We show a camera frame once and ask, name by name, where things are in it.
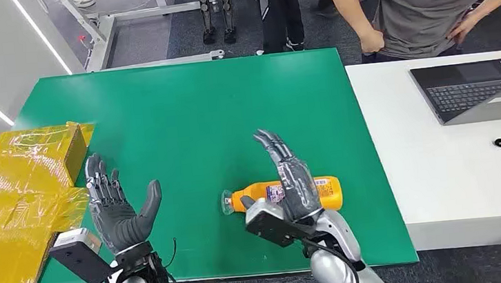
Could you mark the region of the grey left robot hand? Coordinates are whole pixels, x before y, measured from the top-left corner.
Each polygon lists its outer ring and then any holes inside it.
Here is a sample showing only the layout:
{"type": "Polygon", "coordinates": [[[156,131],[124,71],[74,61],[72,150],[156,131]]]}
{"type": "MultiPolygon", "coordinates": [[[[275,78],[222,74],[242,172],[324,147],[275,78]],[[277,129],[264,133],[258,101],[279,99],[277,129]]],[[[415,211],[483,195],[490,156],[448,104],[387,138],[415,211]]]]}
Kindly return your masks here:
{"type": "Polygon", "coordinates": [[[159,180],[147,185],[146,200],[137,213],[126,199],[117,169],[106,173],[106,163],[99,154],[90,155],[84,166],[86,189],[90,195],[89,211],[97,232],[110,252],[117,254],[150,235],[162,201],[159,180]]]}

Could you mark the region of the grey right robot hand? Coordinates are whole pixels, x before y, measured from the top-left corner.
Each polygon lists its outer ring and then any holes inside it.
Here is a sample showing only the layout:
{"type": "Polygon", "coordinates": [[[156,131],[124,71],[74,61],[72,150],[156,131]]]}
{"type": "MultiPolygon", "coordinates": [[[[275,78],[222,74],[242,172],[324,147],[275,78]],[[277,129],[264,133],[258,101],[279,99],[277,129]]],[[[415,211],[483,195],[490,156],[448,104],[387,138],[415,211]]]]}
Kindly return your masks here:
{"type": "Polygon", "coordinates": [[[284,140],[269,130],[258,130],[253,137],[270,155],[283,188],[284,198],[274,209],[283,210],[283,219],[302,226],[315,226],[324,208],[308,165],[295,156],[284,140]]]}

